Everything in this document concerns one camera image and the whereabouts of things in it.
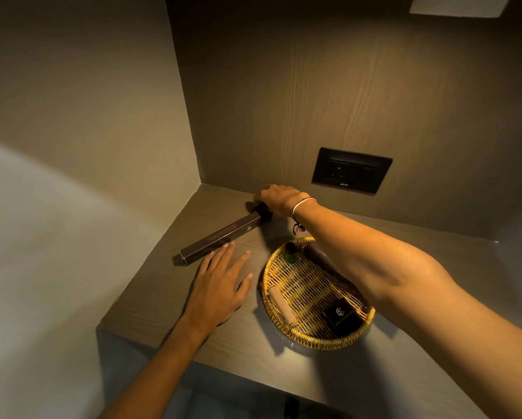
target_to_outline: woven wicker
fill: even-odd
[[[287,337],[311,349],[336,350],[352,344],[368,329],[376,310],[354,288],[322,270],[303,256],[303,248],[314,238],[294,240],[298,260],[293,265],[286,262],[284,246],[270,257],[263,274],[261,291],[263,304],[272,321]],[[290,328],[269,297],[267,289],[276,284],[300,324]],[[362,326],[344,338],[336,338],[323,317],[323,311],[344,297],[364,319]]]

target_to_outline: countertop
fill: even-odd
[[[200,264],[179,265],[179,250],[245,216],[251,197],[201,185],[97,329],[158,348],[180,317]],[[343,214],[428,252],[494,310],[521,314],[520,298],[494,242]],[[361,340],[336,351],[307,349],[278,331],[256,283],[271,253],[294,238],[292,225],[291,219],[274,220],[236,240],[236,257],[251,250],[239,279],[253,272],[254,285],[194,360],[357,417],[483,417],[423,349],[379,312]]]

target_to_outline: basket rim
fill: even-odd
[[[315,241],[315,238],[313,237],[302,237],[293,240],[295,243],[303,243],[303,242],[311,242]],[[277,326],[277,328],[285,334],[287,337],[292,339],[293,341],[305,345],[309,348],[317,348],[320,350],[333,350],[333,349],[339,349],[346,347],[350,344],[352,344],[356,339],[358,339],[370,326],[371,322],[373,321],[373,318],[376,314],[376,309],[373,306],[369,307],[369,312],[367,316],[364,319],[364,323],[353,333],[349,334],[346,337],[342,338],[334,338],[332,340],[326,340],[323,338],[317,338],[312,337],[310,335],[307,335],[296,328],[290,328],[290,326],[284,321],[280,313],[278,312],[277,308],[272,303],[269,293],[267,291],[268,289],[268,275],[269,270],[272,266],[272,263],[277,258],[279,254],[282,253],[284,250],[284,244],[280,246],[278,249],[274,251],[274,253],[271,255],[269,260],[267,261],[265,265],[265,270],[263,272],[263,281],[261,285],[261,296],[263,299],[263,304],[265,306],[265,310],[269,314],[269,317],[273,321],[273,323]]]

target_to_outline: small green bottle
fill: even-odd
[[[289,265],[293,265],[298,260],[298,251],[293,241],[287,242],[284,246],[284,257]]]

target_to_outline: person's left hand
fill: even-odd
[[[253,274],[249,274],[234,291],[237,274],[249,258],[249,251],[246,251],[228,268],[234,248],[234,242],[224,244],[216,253],[213,251],[203,259],[183,315],[187,323],[205,338],[218,324],[232,316],[251,288]]]

